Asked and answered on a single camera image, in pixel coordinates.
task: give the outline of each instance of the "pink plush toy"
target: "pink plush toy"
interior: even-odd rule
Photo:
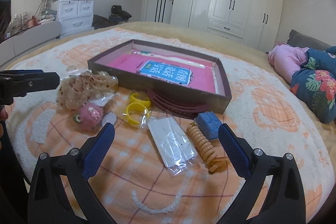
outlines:
[[[92,131],[100,124],[103,115],[102,107],[92,103],[86,103],[79,109],[79,114],[75,115],[73,120],[79,123],[83,130]]]

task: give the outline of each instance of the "yellow bracelet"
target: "yellow bracelet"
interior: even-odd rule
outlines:
[[[137,98],[138,96],[139,96],[138,92],[131,94],[130,102],[131,103],[138,103],[140,105],[143,105],[146,108],[149,108],[151,106],[151,101],[149,100],[149,98],[148,98],[148,100],[140,100],[140,99]]]
[[[137,112],[143,112],[143,115],[146,117],[146,119],[149,119],[149,110],[142,104],[139,103],[131,103],[126,107],[125,114],[126,114],[126,122],[128,122],[131,125],[137,126],[140,124],[140,121],[134,120],[131,115],[129,115],[130,111],[137,111]]]

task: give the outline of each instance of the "orange and white blanket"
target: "orange and white blanket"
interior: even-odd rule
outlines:
[[[177,39],[115,28],[76,38],[17,63],[12,69],[56,71],[64,78],[68,66],[86,68],[88,59],[130,39],[169,44],[220,58],[230,82],[232,101],[218,117],[252,148],[262,148],[268,155],[294,155],[304,186],[307,221],[315,215],[334,186],[327,149],[300,101],[277,77],[257,66]],[[118,88],[115,103],[105,111],[124,109],[130,92]],[[31,93],[16,98],[7,108],[10,139],[28,178],[40,153],[66,154],[96,134],[82,132],[72,114],[58,108],[55,100],[55,90]],[[177,120],[184,130],[190,123]],[[118,223],[215,223],[244,183],[229,162],[221,172],[209,174],[201,159],[172,178],[149,131],[137,131],[121,120],[115,128],[115,140],[97,175],[89,182]],[[219,154],[224,153],[218,140],[214,146]],[[63,182],[75,212],[82,215],[68,182]],[[268,187],[266,180],[250,216],[259,212]],[[172,212],[165,213],[167,207]]]

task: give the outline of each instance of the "beige bed sheet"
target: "beige bed sheet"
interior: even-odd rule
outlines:
[[[118,27],[122,27],[126,30],[142,32],[150,35],[156,35],[158,37],[163,38],[177,38],[181,42],[189,43],[194,46],[204,47],[212,51],[220,52],[223,54],[227,54],[233,57],[240,58],[244,61],[247,61],[251,64],[254,64],[268,72],[273,73],[278,77],[278,79],[289,89],[289,85],[284,81],[284,79],[277,75],[275,70],[270,66],[267,60],[267,54],[254,50],[250,47],[241,45],[239,43],[233,42],[226,38],[218,37],[209,33],[199,32],[193,29],[187,28],[180,28],[171,26],[168,24],[163,23],[153,23],[153,22],[132,22],[132,23],[125,23],[122,25],[118,25]],[[110,28],[99,29],[92,32],[81,33],[80,35],[67,37],[65,39],[57,40],[51,42],[29,54],[22,56],[21,58],[17,59],[16,61],[12,62],[8,65],[8,68],[12,67],[14,64],[26,60],[32,56],[36,56],[41,52],[45,52],[53,47],[56,47],[60,44],[63,44],[71,39],[76,37],[81,37],[88,34],[94,34],[97,32],[102,32]],[[319,122],[316,116],[309,110],[307,105],[301,102],[304,109],[306,110],[309,117],[313,120],[314,124],[316,125],[317,129],[320,132],[320,135],[327,147],[334,173],[336,175],[336,126],[335,122],[331,122],[330,124],[323,124]]]

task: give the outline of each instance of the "person's hand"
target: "person's hand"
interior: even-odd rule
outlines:
[[[8,114],[5,110],[5,108],[3,108],[0,112],[0,121],[5,121],[8,119]],[[3,128],[2,128],[2,125],[0,124],[0,138],[2,137],[3,135]]]

